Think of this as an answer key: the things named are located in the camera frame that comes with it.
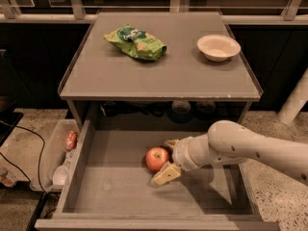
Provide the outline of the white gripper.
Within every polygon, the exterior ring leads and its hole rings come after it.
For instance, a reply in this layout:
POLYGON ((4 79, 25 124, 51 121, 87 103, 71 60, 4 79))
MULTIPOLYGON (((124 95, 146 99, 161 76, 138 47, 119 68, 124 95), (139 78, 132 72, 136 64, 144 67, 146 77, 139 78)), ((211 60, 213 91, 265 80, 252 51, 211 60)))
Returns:
POLYGON ((181 169, 191 171, 198 168, 198 165, 193 161, 189 151, 189 143, 192 137, 187 137, 182 140, 167 140, 164 145, 169 150, 172 150, 172 160, 174 163, 166 162, 162 168, 152 177, 151 183, 155 186, 162 186, 181 175, 181 169))

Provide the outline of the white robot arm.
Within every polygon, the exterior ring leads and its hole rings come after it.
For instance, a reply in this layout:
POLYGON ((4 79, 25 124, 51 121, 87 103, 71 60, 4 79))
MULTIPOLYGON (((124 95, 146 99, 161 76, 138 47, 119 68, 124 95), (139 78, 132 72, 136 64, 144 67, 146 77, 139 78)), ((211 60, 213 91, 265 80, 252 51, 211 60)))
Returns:
POLYGON ((184 171, 207 165, 239 164, 247 159, 308 185, 307 143, 266 137, 230 120, 213 123, 204 135, 167 141, 166 146, 172 150, 172 161, 165 163, 151 179, 156 186, 180 177, 184 171))

